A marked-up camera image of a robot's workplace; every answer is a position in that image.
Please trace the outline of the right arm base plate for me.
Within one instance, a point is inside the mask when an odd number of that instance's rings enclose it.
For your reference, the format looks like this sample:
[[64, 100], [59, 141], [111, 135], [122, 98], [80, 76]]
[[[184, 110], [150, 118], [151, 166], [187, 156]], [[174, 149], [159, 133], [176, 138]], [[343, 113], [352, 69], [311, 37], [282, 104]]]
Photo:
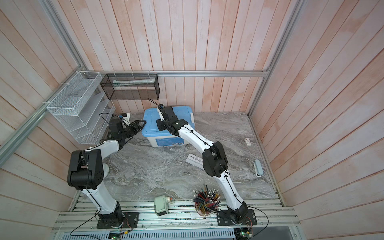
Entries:
[[253, 210], [248, 210], [247, 213], [241, 217], [237, 217], [230, 210], [218, 211], [216, 215], [219, 226], [256, 226], [258, 224]]

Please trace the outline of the blue plastic bin lid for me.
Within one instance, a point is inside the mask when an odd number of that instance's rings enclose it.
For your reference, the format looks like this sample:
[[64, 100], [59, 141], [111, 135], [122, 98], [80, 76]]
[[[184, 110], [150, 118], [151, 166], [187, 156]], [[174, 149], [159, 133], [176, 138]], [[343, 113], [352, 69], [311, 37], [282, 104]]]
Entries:
[[[188, 106], [182, 107], [173, 107], [175, 115], [178, 119], [186, 120], [192, 128], [195, 128], [195, 120], [192, 108]], [[144, 137], [168, 137], [172, 136], [168, 131], [159, 131], [157, 126], [157, 120], [160, 119], [157, 108], [147, 109], [145, 111], [143, 120], [146, 121], [146, 124], [142, 130]]]

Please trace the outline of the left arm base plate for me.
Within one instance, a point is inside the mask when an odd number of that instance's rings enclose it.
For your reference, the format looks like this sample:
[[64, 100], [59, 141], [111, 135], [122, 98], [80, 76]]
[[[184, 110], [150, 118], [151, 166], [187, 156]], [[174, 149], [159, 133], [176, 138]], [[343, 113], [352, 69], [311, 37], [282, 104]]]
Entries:
[[135, 229], [138, 225], [139, 212], [123, 212], [121, 214], [98, 214], [99, 220], [97, 229], [117, 229], [126, 227], [129, 229]]

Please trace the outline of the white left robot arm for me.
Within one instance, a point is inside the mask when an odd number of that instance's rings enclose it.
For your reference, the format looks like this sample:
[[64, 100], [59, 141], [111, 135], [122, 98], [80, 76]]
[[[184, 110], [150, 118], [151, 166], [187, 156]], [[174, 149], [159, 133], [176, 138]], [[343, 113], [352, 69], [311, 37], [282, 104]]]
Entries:
[[85, 194], [97, 207], [98, 224], [102, 228], [118, 228], [125, 219], [119, 202], [111, 196], [104, 184], [106, 170], [103, 159], [120, 151], [146, 123], [145, 120], [136, 120], [127, 124], [123, 118], [111, 119], [108, 137], [102, 143], [71, 154], [68, 185]]

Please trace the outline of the white plastic storage bin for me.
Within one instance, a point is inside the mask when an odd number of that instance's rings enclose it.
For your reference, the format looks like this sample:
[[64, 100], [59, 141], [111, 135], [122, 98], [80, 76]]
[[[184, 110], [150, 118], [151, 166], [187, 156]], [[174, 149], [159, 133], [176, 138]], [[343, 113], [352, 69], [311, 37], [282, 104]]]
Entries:
[[184, 145], [185, 141], [176, 136], [147, 137], [152, 147], [169, 147]]

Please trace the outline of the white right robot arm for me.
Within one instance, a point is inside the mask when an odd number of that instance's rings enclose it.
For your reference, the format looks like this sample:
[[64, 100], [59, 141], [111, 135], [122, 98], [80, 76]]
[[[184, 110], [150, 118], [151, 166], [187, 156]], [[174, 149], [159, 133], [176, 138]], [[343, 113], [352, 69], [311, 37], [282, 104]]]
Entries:
[[225, 196], [228, 218], [236, 225], [241, 224], [249, 209], [236, 190], [228, 172], [228, 159], [223, 145], [220, 142], [206, 139], [186, 120], [179, 119], [174, 113], [173, 107], [165, 107], [160, 104], [157, 111], [160, 115], [160, 119], [157, 121], [160, 131], [167, 130], [171, 135], [186, 140], [202, 154], [205, 172], [217, 181]]

